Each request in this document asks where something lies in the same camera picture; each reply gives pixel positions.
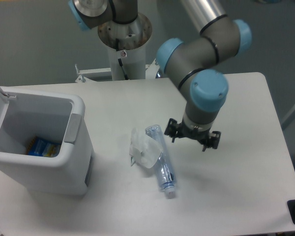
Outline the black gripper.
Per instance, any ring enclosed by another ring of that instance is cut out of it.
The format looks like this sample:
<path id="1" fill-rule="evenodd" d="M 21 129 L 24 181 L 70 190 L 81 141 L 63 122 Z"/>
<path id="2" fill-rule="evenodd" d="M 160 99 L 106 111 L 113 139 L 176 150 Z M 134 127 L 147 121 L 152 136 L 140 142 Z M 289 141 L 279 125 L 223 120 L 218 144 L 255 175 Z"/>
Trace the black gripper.
<path id="1" fill-rule="evenodd" d="M 202 151 L 206 151 L 208 148 L 217 149 L 221 138 L 220 131 L 209 132 L 209 129 L 201 130 L 198 127 L 191 129 L 184 122 L 178 123 L 173 118 L 169 119 L 164 135 L 172 138 L 172 143 L 175 142 L 176 138 L 196 140 L 202 143 Z"/>

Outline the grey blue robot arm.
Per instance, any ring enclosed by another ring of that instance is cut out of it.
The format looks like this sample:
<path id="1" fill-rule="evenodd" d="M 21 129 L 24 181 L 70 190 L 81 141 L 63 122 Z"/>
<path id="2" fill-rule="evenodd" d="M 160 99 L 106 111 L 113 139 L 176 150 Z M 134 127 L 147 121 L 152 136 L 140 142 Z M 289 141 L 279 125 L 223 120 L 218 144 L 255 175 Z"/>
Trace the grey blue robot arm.
<path id="1" fill-rule="evenodd" d="M 113 80 L 146 77 L 145 45 L 152 27 L 135 0 L 71 0 L 69 8 L 80 29 L 97 28 L 109 52 Z M 164 42 L 156 63 L 186 100 L 181 122 L 170 119 L 165 135 L 198 141 L 204 149 L 218 147 L 221 133 L 212 124 L 228 93 L 224 75 L 213 67 L 249 49 L 250 27 L 231 20 L 217 0 L 184 0 L 199 38 L 189 44 L 178 38 Z"/>

